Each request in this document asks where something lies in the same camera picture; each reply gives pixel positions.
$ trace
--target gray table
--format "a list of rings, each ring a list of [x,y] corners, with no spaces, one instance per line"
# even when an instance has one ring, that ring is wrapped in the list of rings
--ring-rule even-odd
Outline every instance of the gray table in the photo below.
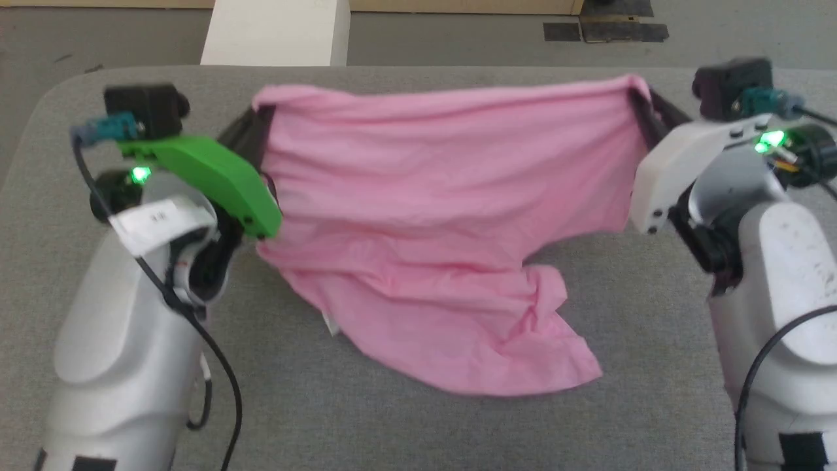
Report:
[[[541,68],[169,67],[107,70],[67,81],[35,110],[0,190],[0,469],[29,469],[54,384],[52,343],[103,234],[69,154],[67,128],[103,112],[102,88],[172,81],[190,98],[187,130],[214,135],[264,84],[311,83],[360,93],[603,79],[628,70]],[[690,70],[639,70],[688,111]],[[837,74],[788,71],[778,84],[837,111]],[[95,171],[119,163],[90,154]],[[801,198],[837,233],[837,209]],[[710,280],[665,231],[595,235],[536,255],[560,267],[561,313],[605,375],[573,391],[520,399],[452,396],[333,339],[251,249],[234,264],[212,331],[238,371],[244,430],[235,470],[729,469],[732,413],[704,305]],[[218,378],[213,415],[184,433],[175,469],[217,469],[233,423]]]

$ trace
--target green led light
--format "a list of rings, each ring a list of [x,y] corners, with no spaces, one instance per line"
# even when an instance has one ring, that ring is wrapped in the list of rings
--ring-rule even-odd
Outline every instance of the green led light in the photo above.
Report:
[[[131,180],[134,180],[135,184],[144,184],[149,176],[151,169],[148,167],[135,167],[131,170]]]
[[[782,145],[785,140],[785,133],[784,131],[771,131],[765,132],[762,134],[762,137],[759,139],[760,142],[765,142],[775,148]]]

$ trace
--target gray floor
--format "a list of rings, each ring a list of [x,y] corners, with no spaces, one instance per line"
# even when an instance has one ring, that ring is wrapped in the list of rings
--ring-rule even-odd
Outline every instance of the gray floor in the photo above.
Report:
[[[834,0],[654,0],[663,44],[546,43],[545,21],[506,15],[352,15],[350,65],[697,66],[769,55],[837,68]],[[210,12],[0,8],[0,178],[38,98],[86,70],[197,64]]]

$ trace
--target white sticker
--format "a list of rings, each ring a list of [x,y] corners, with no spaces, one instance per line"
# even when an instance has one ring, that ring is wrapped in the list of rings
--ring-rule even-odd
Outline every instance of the white sticker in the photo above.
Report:
[[[171,242],[192,230],[215,225],[206,208],[175,196],[124,210],[110,217],[110,225],[133,256]]]

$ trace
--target pink cloth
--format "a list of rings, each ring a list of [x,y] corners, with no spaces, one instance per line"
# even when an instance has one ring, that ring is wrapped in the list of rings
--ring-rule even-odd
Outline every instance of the pink cloth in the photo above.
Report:
[[[555,312],[542,246],[621,231],[645,155],[636,76],[354,96],[271,86],[263,170],[285,222],[260,255],[366,355],[447,391],[514,396],[601,376]]]

